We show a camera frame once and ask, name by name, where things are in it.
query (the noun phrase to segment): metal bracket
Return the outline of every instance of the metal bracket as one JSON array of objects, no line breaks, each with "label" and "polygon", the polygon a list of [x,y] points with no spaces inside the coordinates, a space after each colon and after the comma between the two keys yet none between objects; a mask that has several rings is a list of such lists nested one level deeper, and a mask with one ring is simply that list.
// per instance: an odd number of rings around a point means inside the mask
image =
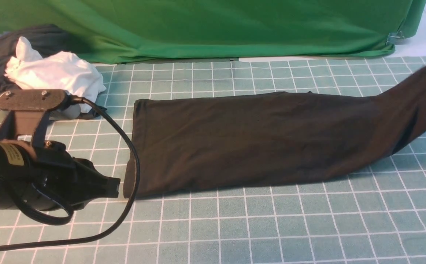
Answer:
[{"label": "metal bracket", "polygon": [[15,90],[0,95],[0,110],[9,111],[0,126],[0,141],[31,135],[32,147],[44,147],[50,112],[69,106],[64,90]]}]

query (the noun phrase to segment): metal clip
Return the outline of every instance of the metal clip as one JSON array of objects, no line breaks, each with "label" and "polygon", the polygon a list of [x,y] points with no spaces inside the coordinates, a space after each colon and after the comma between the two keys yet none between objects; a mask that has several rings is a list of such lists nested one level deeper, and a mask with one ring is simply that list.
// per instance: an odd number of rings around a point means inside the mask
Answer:
[{"label": "metal clip", "polygon": [[405,40],[405,36],[403,35],[402,31],[392,32],[392,33],[389,33],[389,35],[387,36],[387,42],[385,42],[385,45],[389,45],[389,44],[397,45],[403,42],[404,40]]}]

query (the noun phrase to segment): black object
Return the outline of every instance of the black object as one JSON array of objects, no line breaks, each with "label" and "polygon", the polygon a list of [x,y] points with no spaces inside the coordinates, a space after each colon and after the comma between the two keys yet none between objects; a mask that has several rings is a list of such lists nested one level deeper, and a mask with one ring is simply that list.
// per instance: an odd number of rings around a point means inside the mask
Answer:
[{"label": "black object", "polygon": [[[51,111],[83,103],[99,112],[120,133],[137,160],[129,137],[93,102],[68,96],[63,90],[5,92],[0,96],[0,110],[10,113],[0,127],[0,209],[17,208],[31,219],[59,225],[69,222],[75,210],[83,209],[93,199],[118,197],[120,179],[98,173],[89,160],[71,157],[65,151],[64,144],[44,140]],[[17,140],[20,135],[32,135],[31,142]],[[0,246],[0,251],[101,239],[124,221],[134,203],[135,193],[136,187],[119,219],[100,234],[78,239],[5,245]],[[52,217],[40,212],[55,209],[64,209],[68,216]]]},{"label": "black object", "polygon": [[[17,84],[4,76],[6,64],[11,57],[16,56],[16,45],[19,37],[27,38],[32,48],[39,52],[42,57],[47,58],[58,52],[68,51],[67,43],[70,41],[71,35],[51,24],[32,26],[0,35],[0,94],[20,89]],[[99,114],[93,109],[89,113],[81,113],[78,118],[93,119],[98,116]]]},{"label": "black object", "polygon": [[[138,197],[321,182],[362,169],[426,131],[426,66],[377,96],[273,92],[138,100]],[[126,169],[131,194],[134,162]]]}]

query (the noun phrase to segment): yellow label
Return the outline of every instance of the yellow label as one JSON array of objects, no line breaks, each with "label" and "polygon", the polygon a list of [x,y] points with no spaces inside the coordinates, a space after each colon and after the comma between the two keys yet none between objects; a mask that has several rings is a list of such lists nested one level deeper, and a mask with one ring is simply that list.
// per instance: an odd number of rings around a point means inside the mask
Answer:
[{"label": "yellow label", "polygon": [[0,143],[0,146],[5,151],[6,156],[8,157],[9,164],[16,166],[24,166],[24,158],[22,157],[17,147],[11,144],[4,143]]}]

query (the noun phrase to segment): black fabric sleeve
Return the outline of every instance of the black fabric sleeve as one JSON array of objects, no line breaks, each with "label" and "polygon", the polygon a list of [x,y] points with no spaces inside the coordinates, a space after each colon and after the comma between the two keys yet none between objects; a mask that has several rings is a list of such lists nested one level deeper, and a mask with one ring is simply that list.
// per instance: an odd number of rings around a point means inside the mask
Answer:
[{"label": "black fabric sleeve", "polygon": [[[321,182],[394,154],[426,131],[426,67],[372,97],[273,92],[138,100],[138,197]],[[127,164],[124,197],[134,162]]]}]

